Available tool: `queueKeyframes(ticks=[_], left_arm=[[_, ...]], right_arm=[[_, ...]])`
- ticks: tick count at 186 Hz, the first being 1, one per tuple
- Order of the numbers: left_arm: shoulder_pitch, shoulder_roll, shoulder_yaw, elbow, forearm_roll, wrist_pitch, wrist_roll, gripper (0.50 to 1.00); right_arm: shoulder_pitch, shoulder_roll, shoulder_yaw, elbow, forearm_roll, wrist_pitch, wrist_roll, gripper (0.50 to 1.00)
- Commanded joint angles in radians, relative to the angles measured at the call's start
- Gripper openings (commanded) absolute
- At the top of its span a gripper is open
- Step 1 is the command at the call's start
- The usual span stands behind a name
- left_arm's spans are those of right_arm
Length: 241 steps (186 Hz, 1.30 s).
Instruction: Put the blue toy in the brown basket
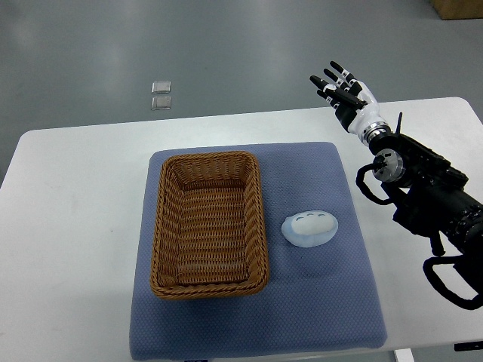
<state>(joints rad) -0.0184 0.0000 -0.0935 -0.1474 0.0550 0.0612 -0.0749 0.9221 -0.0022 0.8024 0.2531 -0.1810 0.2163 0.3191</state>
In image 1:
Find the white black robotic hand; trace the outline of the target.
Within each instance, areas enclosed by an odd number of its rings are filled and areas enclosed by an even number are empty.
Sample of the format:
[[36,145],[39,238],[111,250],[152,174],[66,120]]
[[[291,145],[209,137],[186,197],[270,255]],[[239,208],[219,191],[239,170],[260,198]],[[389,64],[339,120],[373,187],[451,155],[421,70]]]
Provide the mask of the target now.
[[369,146],[372,138],[389,132],[389,125],[380,116],[380,105],[367,85],[350,71],[335,61],[330,66],[333,71],[324,69],[329,81],[317,75],[311,75],[309,80],[316,86],[317,94],[334,109],[343,129]]

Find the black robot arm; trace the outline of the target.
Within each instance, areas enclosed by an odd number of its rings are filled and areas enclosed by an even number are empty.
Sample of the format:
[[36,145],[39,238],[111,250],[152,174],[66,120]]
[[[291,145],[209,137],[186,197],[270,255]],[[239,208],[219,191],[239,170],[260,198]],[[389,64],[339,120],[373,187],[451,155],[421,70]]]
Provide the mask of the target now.
[[[383,121],[370,124],[362,140],[374,155],[356,176],[362,194],[375,204],[394,204],[393,220],[430,240],[432,257],[423,271],[440,295],[466,310],[481,308],[482,204],[465,193],[467,176]],[[437,265],[452,265],[476,295],[464,299],[449,290]]]

